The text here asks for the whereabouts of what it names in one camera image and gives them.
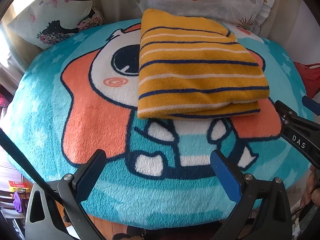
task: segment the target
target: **pink cheek swirl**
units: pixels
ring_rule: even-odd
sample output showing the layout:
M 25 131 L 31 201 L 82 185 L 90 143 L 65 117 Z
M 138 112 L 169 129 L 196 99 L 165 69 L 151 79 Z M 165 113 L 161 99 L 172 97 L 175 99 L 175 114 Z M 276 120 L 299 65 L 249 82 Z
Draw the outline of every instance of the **pink cheek swirl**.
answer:
M 126 78 L 112 77 L 106 78 L 103 83 L 108 87 L 121 87 L 129 82 Z

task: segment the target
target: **teal blanket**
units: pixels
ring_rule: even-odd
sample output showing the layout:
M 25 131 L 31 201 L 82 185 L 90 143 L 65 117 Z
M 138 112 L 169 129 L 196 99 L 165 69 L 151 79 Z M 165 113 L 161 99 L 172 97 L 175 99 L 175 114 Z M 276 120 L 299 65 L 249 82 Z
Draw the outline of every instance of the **teal blanket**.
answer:
M 5 117 L 5 132 L 46 180 L 74 173 L 95 149 L 108 163 L 84 209 L 142 228 L 180 227 L 226 218 L 234 207 L 210 168 L 220 149 L 257 179 L 286 187 L 308 161 L 279 137 L 281 100 L 312 119 L 305 89 L 277 43 L 227 26 L 264 70 L 270 98 L 256 117 L 140 120 L 136 117 L 140 20 L 85 30 L 39 54 Z M 10 157 L 10 161 L 30 177 Z

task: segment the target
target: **pillow with woman silhouette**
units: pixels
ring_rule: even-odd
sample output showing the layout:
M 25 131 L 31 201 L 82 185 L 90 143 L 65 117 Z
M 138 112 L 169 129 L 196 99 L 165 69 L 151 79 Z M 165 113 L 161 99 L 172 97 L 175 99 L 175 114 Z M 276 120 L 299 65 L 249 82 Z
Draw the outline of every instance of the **pillow with woman silhouette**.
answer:
M 82 30 L 103 25 L 93 0 L 35 0 L 8 27 L 26 41 L 47 49 Z

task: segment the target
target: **folded garment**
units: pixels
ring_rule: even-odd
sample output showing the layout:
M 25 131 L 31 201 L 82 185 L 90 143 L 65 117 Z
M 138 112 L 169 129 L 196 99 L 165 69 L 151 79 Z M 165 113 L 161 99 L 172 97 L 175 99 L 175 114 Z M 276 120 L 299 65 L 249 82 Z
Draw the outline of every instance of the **folded garment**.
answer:
M 141 22 L 138 118 L 260 111 L 269 86 L 254 53 L 221 24 L 148 9 Z

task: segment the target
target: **red plastic bag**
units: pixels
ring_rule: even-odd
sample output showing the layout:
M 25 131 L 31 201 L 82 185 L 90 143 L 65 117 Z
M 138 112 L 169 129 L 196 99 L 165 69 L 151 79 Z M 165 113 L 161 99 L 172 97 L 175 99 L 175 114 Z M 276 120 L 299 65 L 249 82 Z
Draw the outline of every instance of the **red plastic bag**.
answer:
M 310 68 L 312 66 L 320 66 L 320 63 L 303 65 L 299 62 L 293 62 L 298 70 L 304 87 L 306 88 L 307 97 L 314 98 L 320 92 L 320 67 Z

